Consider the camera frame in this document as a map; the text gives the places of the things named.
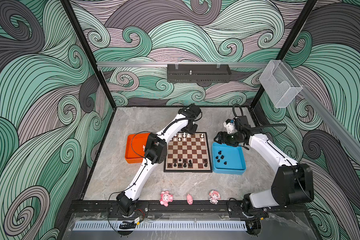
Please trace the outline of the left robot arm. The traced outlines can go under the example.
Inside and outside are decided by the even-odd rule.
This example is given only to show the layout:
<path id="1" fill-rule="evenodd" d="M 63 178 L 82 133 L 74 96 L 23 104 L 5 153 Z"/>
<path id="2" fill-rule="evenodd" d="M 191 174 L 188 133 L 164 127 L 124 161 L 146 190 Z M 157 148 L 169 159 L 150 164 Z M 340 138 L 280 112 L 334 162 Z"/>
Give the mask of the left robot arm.
<path id="1" fill-rule="evenodd" d="M 119 192 L 116 201 L 121 213 L 130 216 L 134 213 L 141 191 L 153 170 L 167 158 L 168 143 L 178 132 L 194 134 L 202 117 L 202 110 L 195 104 L 183 107 L 175 118 L 157 133 L 150 133 L 145 145 L 143 161 L 129 186 Z"/>

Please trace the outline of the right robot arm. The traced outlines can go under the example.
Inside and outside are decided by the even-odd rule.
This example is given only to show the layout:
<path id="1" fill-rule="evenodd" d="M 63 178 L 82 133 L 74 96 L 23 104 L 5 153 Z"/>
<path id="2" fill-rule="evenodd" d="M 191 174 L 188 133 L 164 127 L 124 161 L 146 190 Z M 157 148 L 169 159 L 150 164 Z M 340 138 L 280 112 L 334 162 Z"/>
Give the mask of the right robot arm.
<path id="1" fill-rule="evenodd" d="M 299 164 L 280 150 L 264 133 L 266 128 L 287 128 L 286 124 L 251 127 L 248 118 L 240 111 L 225 121 L 226 131 L 214 138 L 218 144 L 257 151 L 274 170 L 270 189 L 247 194 L 244 199 L 246 212 L 268 207 L 310 203 L 314 200 L 313 171 L 307 164 Z"/>

